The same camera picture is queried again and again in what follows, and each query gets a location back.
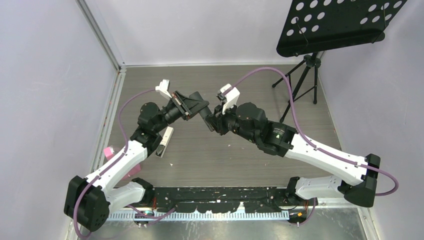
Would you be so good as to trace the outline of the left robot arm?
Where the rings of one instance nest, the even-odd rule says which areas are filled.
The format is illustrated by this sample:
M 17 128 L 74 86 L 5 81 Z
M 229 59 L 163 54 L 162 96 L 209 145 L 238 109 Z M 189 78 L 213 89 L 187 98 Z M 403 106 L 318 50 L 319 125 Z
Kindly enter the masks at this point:
M 209 102 L 199 92 L 184 96 L 175 91 L 162 108 L 154 102 L 143 104 L 137 128 L 125 136 L 124 147 L 112 159 L 86 177 L 76 175 L 68 184 L 64 213 L 72 218 L 79 237 L 79 226 L 97 231 L 114 213 L 131 204 L 148 207 L 154 199 L 153 185 L 137 177 L 117 188 L 116 184 L 139 163 L 156 151 L 162 141 L 160 132 L 178 119 L 188 121 L 197 114 L 210 114 Z

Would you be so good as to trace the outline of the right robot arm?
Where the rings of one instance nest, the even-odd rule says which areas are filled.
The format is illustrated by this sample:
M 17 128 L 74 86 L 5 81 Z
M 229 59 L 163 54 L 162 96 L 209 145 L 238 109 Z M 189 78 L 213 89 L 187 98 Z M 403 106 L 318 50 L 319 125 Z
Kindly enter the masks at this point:
M 201 117 L 212 132 L 231 132 L 255 144 L 265 154 L 302 161 L 330 173 L 329 176 L 291 177 L 285 198 L 291 205 L 313 198 L 344 198 L 351 204 L 373 207 L 380 157 L 358 156 L 322 144 L 284 123 L 268 120 L 263 109 L 251 102 L 214 111 L 202 110 Z

